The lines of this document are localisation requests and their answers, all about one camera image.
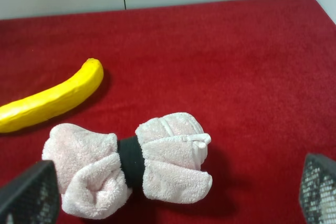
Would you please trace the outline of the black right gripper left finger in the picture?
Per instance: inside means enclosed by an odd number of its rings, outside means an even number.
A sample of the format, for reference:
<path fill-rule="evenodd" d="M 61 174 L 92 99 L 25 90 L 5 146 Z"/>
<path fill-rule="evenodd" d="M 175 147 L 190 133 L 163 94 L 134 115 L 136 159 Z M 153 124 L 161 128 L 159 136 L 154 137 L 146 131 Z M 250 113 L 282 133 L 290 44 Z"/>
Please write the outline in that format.
<path fill-rule="evenodd" d="M 39 161 L 1 188 L 1 223 L 56 223 L 60 198 L 53 161 Z"/>

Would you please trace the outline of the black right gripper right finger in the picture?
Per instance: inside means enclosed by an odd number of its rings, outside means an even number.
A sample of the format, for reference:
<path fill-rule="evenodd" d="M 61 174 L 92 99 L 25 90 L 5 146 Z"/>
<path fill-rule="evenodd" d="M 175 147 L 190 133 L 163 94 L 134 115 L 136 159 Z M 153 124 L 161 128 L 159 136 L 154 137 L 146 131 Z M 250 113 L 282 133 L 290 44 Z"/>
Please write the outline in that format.
<path fill-rule="evenodd" d="M 335 223 L 335 161 L 322 154 L 306 156 L 299 191 L 306 223 Z"/>

